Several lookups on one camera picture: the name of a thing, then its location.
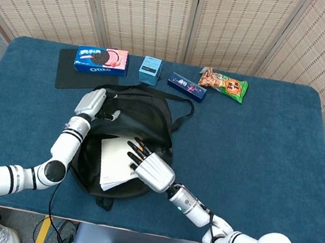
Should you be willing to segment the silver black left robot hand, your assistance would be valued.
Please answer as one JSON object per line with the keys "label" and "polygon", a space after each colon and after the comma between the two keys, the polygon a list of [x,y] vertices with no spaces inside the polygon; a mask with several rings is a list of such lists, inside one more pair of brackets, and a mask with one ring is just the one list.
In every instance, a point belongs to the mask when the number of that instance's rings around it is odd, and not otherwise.
{"label": "silver black left robot hand", "polygon": [[120,110],[116,110],[113,113],[101,110],[107,99],[106,93],[106,89],[101,88],[85,94],[74,109],[75,115],[89,117],[90,121],[95,119],[104,119],[111,122],[115,121],[120,116]]}

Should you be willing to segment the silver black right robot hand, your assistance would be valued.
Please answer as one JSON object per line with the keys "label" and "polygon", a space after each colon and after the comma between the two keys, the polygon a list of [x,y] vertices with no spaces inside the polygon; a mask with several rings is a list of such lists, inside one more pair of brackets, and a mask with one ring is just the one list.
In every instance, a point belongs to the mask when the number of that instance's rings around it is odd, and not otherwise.
{"label": "silver black right robot hand", "polygon": [[139,138],[135,143],[127,141],[130,150],[127,152],[131,159],[130,169],[135,175],[155,192],[163,193],[174,183],[175,173],[155,152],[150,150]]}

